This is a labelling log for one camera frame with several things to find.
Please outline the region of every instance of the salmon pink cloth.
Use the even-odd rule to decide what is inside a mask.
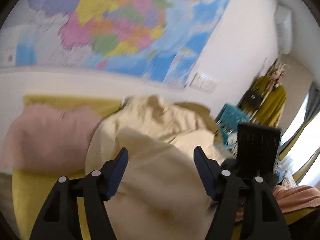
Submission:
[[[100,123],[101,118],[89,107],[27,106],[5,136],[0,168],[58,175],[84,170],[87,150]]]
[[[320,206],[320,191],[311,186],[285,188],[277,185],[273,190],[282,213]],[[243,211],[237,212],[236,222],[243,219]]]

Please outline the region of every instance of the black bag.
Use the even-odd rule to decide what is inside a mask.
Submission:
[[[257,84],[256,87],[260,85],[260,83],[264,78],[265,76],[260,80],[259,84]],[[254,110],[258,110],[260,108],[260,105],[263,100],[263,94],[264,94],[262,93],[262,95],[259,95],[257,91],[258,91],[258,88],[249,89],[246,93],[244,93],[243,100],[242,100],[242,102],[245,102]]]

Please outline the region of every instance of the beige cloth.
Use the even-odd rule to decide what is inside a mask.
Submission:
[[[105,205],[118,240],[205,239],[213,211],[193,150],[200,145],[220,164],[224,157],[213,141],[195,112],[155,96],[133,97],[101,123],[88,150],[86,174],[115,158],[121,147],[129,152],[118,192]]]

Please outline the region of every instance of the colorful map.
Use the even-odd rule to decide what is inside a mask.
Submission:
[[[0,31],[0,64],[83,67],[183,87],[228,2],[20,0]]]

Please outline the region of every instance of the brown wall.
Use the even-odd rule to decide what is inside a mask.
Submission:
[[[295,118],[309,91],[313,75],[300,62],[289,55],[283,55],[281,62],[290,66],[289,68],[285,67],[286,72],[281,82],[287,93],[287,97],[279,126],[285,132]]]

